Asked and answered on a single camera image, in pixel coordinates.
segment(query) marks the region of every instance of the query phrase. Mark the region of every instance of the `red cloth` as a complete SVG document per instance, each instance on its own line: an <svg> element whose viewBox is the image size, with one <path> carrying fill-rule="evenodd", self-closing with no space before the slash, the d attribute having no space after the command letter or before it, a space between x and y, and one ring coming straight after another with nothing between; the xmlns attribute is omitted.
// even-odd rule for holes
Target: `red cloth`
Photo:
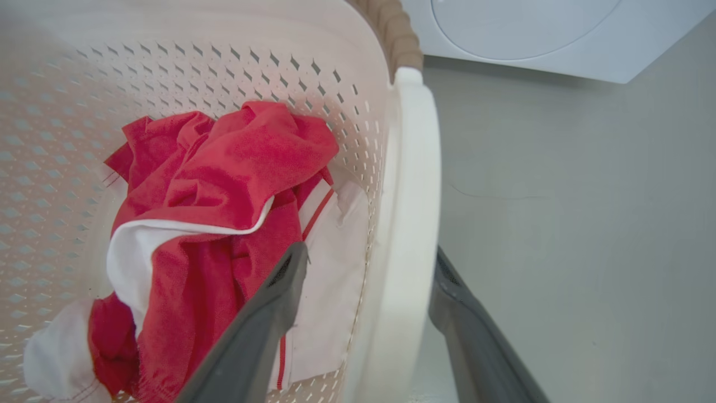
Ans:
<svg viewBox="0 0 716 403"><path fill-rule="evenodd" d="M112 233L136 219L250 229L274 196L251 234L184 236L153 253L136 343L126 305L114 294L95 303L89 343L97 378L113 394L171 402L286 248L301 240L298 210L321 178L332 184L325 167L338 145L323 120L291 115L280 103L246 103L215 123L194 112L142 118L123 130L127 145L105 162L129 185Z"/></svg>

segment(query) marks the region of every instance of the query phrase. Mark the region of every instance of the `white appliance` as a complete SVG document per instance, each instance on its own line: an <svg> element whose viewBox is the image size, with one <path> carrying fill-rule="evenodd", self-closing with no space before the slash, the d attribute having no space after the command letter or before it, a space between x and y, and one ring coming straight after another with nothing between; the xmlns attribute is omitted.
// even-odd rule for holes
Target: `white appliance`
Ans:
<svg viewBox="0 0 716 403"><path fill-rule="evenodd" d="M403 0L425 54L628 82L716 0Z"/></svg>

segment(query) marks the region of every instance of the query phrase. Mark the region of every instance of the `red and white garment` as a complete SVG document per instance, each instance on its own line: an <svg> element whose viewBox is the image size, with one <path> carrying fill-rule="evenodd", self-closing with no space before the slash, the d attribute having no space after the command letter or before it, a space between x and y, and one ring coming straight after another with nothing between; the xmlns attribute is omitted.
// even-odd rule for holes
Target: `red and white garment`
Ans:
<svg viewBox="0 0 716 403"><path fill-rule="evenodd" d="M283 251L304 239L305 299L271 381L280 389L337 369L362 285L367 199L351 182L331 188L325 166L337 145L324 122L247 103L215 123L188 113L124 130L105 180L128 192L107 251L115 293L68 305L32 336L28 386L66 402L108 402L120 390L173 401ZM343 311L316 303L331 297ZM308 336L337 314L339 326Z"/></svg>

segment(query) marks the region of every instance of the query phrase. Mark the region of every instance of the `laundry basket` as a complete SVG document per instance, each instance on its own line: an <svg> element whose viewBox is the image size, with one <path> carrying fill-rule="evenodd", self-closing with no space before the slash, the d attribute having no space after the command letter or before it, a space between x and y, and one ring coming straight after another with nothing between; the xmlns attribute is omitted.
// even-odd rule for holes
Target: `laundry basket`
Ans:
<svg viewBox="0 0 716 403"><path fill-rule="evenodd" d="M245 100L323 118L369 198L367 269L344 364L270 402L399 402L437 242L437 117L397 0L8 0L0 10L0 400L38 402L26 341L96 296L114 217L96 166L144 115ZM119 396L119 400L129 399Z"/></svg>

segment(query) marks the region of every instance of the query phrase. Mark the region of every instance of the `basket handle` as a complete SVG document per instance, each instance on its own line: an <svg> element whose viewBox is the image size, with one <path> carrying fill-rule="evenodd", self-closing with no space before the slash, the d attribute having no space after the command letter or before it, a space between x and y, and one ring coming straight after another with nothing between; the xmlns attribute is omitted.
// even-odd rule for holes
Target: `basket handle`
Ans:
<svg viewBox="0 0 716 403"><path fill-rule="evenodd" d="M390 71L390 81L398 67L413 67L422 72L422 51L417 35L410 27L410 17L402 9L400 0L349 0L371 25Z"/></svg>

